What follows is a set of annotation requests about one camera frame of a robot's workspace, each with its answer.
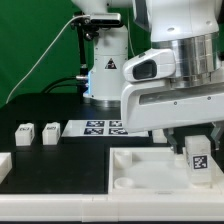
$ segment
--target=small white cube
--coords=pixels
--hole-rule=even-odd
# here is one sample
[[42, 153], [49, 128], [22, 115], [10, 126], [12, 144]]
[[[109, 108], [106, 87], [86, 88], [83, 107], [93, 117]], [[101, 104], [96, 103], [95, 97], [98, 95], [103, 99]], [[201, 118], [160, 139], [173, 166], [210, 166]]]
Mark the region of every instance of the small white cube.
[[15, 133], [16, 146], [30, 146], [34, 136], [34, 124], [21, 124]]
[[164, 135], [163, 129], [153, 130], [152, 137], [154, 143], [167, 143], [167, 138]]
[[206, 136], [185, 138], [188, 177], [192, 184], [212, 182], [211, 142]]
[[61, 136], [60, 124], [47, 124], [42, 132], [43, 145], [57, 145]]

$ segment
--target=cable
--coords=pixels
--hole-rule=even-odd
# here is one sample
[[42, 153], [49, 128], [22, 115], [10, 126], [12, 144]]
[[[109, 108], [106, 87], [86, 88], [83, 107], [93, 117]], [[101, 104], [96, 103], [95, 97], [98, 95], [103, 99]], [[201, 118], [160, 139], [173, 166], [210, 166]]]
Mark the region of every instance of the cable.
[[56, 84], [59, 84], [61, 82], [65, 82], [65, 81], [69, 81], [69, 80], [76, 80], [76, 77], [75, 76], [71, 76], [71, 77], [66, 77], [66, 78], [61, 78], [61, 79], [58, 79], [52, 83], [50, 83], [48, 86], [46, 86], [42, 91], [41, 93], [45, 93], [48, 91], [48, 89], [50, 89], [52, 86], [56, 85]]
[[83, 86], [81, 84], [61, 84], [61, 85], [55, 85], [55, 86], [52, 86], [50, 89], [48, 89], [48, 91], [46, 91], [46, 93], [50, 93], [53, 89], [56, 89], [56, 88], [61, 88], [61, 87], [69, 87], [69, 86]]
[[130, 13], [129, 13], [129, 9], [128, 9], [128, 39], [129, 39], [129, 43], [130, 43], [131, 53], [135, 57], [135, 52], [133, 50], [133, 45], [132, 45], [132, 40], [131, 40]]
[[12, 94], [16, 91], [16, 89], [29, 77], [29, 75], [33, 72], [33, 70], [39, 65], [39, 63], [42, 61], [44, 56], [48, 53], [48, 51], [51, 49], [51, 47], [56, 43], [56, 41], [59, 39], [61, 34], [64, 32], [64, 30], [67, 28], [67, 26], [74, 20], [80, 19], [80, 18], [88, 18], [89, 16], [76, 16], [70, 19], [65, 26], [62, 28], [62, 30], [59, 32], [59, 34], [56, 36], [56, 38], [53, 40], [53, 42], [49, 45], [49, 47], [45, 50], [45, 52], [42, 54], [42, 56], [39, 58], [39, 60], [34, 64], [34, 66], [30, 69], [30, 71], [18, 82], [18, 84], [12, 89], [10, 94], [8, 95], [8, 98], [6, 100], [6, 103], [9, 102]]

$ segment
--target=green background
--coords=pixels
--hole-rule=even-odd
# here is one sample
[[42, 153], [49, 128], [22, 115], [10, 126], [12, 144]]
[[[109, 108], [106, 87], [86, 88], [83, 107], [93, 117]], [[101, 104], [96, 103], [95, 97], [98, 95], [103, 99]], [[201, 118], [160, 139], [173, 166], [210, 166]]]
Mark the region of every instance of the green background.
[[[28, 73], [62, 27], [79, 11], [70, 0], [0, 0], [0, 107], [13, 87]], [[119, 11], [127, 25], [132, 10]], [[221, 26], [221, 39], [224, 27]], [[134, 51], [150, 47], [149, 34], [131, 24]], [[92, 43], [86, 43], [89, 69], [92, 66]], [[31, 76], [13, 95], [36, 93], [59, 78], [79, 74], [77, 34], [69, 27]], [[75, 92], [74, 87], [55, 92]]]

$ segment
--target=white cable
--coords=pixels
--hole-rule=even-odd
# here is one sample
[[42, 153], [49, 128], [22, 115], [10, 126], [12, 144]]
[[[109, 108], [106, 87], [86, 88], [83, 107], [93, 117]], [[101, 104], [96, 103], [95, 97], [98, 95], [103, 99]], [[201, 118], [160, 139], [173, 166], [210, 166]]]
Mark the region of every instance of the white cable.
[[131, 53], [135, 57], [135, 52], [133, 50], [133, 44], [132, 44], [132, 40], [131, 40], [130, 13], [129, 13], [129, 10], [128, 10], [128, 39], [129, 39], [129, 43], [130, 43]]
[[34, 64], [34, 66], [30, 69], [30, 71], [27, 73], [27, 75], [25, 75], [19, 82], [18, 84], [13, 88], [13, 90], [10, 92], [10, 94], [8, 95], [8, 98], [6, 100], [6, 103], [9, 102], [12, 94], [16, 91], [16, 89], [29, 77], [29, 75], [33, 72], [33, 70], [39, 65], [39, 63], [42, 61], [42, 59], [44, 58], [44, 56], [48, 53], [48, 51], [51, 49], [51, 47], [55, 44], [55, 42], [59, 39], [59, 37], [61, 36], [61, 34], [64, 32], [64, 30], [67, 28], [67, 26], [74, 20], [80, 19], [80, 18], [88, 18], [89, 16], [85, 15], [85, 16], [76, 16], [73, 17], [72, 19], [70, 19], [65, 26], [62, 28], [62, 30], [59, 32], [59, 34], [56, 36], [56, 38], [53, 40], [53, 42], [50, 44], [50, 46], [45, 50], [45, 52], [43, 53], [43, 55], [39, 58], [39, 60]]

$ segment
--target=black table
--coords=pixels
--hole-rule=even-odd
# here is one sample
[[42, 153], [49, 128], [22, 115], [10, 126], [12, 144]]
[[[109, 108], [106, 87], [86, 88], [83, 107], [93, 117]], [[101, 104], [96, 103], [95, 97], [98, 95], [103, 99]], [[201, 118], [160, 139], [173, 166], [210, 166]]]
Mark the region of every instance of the black table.
[[[155, 146], [152, 137], [61, 137], [57, 146], [43, 146], [47, 123], [68, 120], [119, 120], [118, 108], [83, 104], [77, 94], [26, 94], [0, 109], [0, 152], [11, 152], [13, 168], [0, 185], [0, 194], [107, 194], [110, 147]], [[34, 123], [35, 139], [29, 147], [16, 147], [15, 131], [22, 123]], [[186, 135], [210, 136], [212, 126], [175, 129], [184, 146]], [[221, 168], [221, 150], [213, 153]]]

